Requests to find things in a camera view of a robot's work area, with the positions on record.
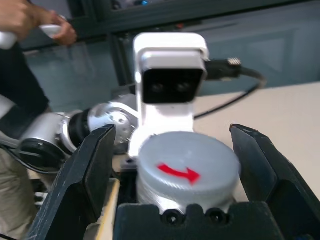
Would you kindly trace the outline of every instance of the black shirt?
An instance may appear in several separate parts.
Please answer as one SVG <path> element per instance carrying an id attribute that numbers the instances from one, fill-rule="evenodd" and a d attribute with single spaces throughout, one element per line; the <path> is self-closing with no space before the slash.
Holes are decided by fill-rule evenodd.
<path id="1" fill-rule="evenodd" d="M 18 44 L 0 49 L 0 95 L 16 104 L 0 119 L 0 131 L 13 139 L 19 139 L 48 108 L 49 101 Z"/>
<path id="2" fill-rule="evenodd" d="M 18 44 L 0 49 L 0 95 L 27 112 L 42 113 L 48 108 L 49 101 Z"/>

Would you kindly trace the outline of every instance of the cable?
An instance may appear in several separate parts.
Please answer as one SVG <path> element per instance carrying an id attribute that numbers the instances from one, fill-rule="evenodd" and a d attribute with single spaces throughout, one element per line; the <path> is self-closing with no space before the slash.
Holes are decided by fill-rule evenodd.
<path id="1" fill-rule="evenodd" d="M 227 103 L 222 104 L 218 107 L 215 107 L 211 110 L 208 110 L 206 112 L 203 112 L 203 113 L 200 113 L 200 114 L 194 116 L 194 120 L 198 120 L 200 118 L 203 118 L 208 115 L 214 114 L 218 111 L 221 111 L 221 110 L 231 106 L 232 104 L 235 104 L 235 103 L 243 100 L 244 98 L 249 97 L 254 92 L 256 92 L 259 89 L 262 89 L 265 86 L 267 80 L 259 72 L 252 70 L 252 69 L 249 69 L 249 68 L 246 68 L 246 67 L 241 67 L 238 62 L 236 65 L 232 65 L 233 64 L 232 61 L 230 61 L 230 60 L 216 60 L 216 61 L 208 62 L 210 70 L 213 71 L 213 73 L 210 73 L 208 71 L 208 76 L 209 77 L 215 76 L 215 78 L 213 80 L 217 80 L 217 79 L 221 79 L 221 78 L 237 78 L 240 75 L 243 75 L 243 76 L 248 76 L 248 77 L 257 79 L 259 82 L 254 87 L 250 88 L 246 93 L 236 97 L 235 99 L 228 101 Z"/>
<path id="2" fill-rule="evenodd" d="M 1 233 L 0 233 L 0 238 L 2 238 L 2 239 L 6 239 L 6 240 L 16 240 L 16 239 L 14 239 L 14 238 L 12 238 L 12 237 L 9 237 L 9 236 L 6 236 L 6 235 L 3 235 L 3 234 L 1 234 Z"/>
<path id="3" fill-rule="evenodd" d="M 43 171 L 43 170 L 37 169 L 37 168 L 25 163 L 24 161 L 22 161 L 13 151 L 11 151 L 5 145 L 0 144 L 0 148 L 2 148 L 7 154 L 9 154 L 10 157 L 12 157 L 16 161 L 18 161 L 22 166 L 26 167 L 27 169 L 29 169 L 29 170 L 31 170 L 33 172 L 36 172 L 37 174 L 57 175 L 59 173 L 59 171 Z"/>

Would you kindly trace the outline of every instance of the human hand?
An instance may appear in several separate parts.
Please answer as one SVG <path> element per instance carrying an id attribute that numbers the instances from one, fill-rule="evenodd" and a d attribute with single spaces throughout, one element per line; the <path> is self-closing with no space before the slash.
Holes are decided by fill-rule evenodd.
<path id="1" fill-rule="evenodd" d="M 0 0 L 0 31 L 24 39 L 37 25 L 32 5 L 26 0 Z"/>
<path id="2" fill-rule="evenodd" d="M 61 30 L 58 34 L 54 35 L 52 38 L 59 45 L 71 45 L 74 44 L 77 40 L 77 33 L 71 24 L 56 14 L 55 11 L 51 11 L 52 23 L 61 27 Z"/>

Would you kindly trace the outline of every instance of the red curved arrow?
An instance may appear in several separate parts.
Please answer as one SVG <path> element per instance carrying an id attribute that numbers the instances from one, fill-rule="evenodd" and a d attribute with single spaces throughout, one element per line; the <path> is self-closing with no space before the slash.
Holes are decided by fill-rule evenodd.
<path id="1" fill-rule="evenodd" d="M 169 174 L 178 178 L 188 179 L 191 185 L 193 185 L 200 178 L 199 173 L 191 170 L 188 167 L 186 168 L 186 172 L 177 171 L 164 163 L 159 164 L 157 168 L 166 174 Z"/>

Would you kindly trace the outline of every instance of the gray cylinder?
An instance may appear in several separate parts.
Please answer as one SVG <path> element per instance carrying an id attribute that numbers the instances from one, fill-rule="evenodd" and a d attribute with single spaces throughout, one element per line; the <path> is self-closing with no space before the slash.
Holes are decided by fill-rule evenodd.
<path id="1" fill-rule="evenodd" d="M 151 137 L 138 158 L 137 197 L 160 213 L 181 213 L 191 204 L 203 211 L 227 211 L 240 173 L 235 153 L 215 138 L 194 132 L 169 132 Z"/>

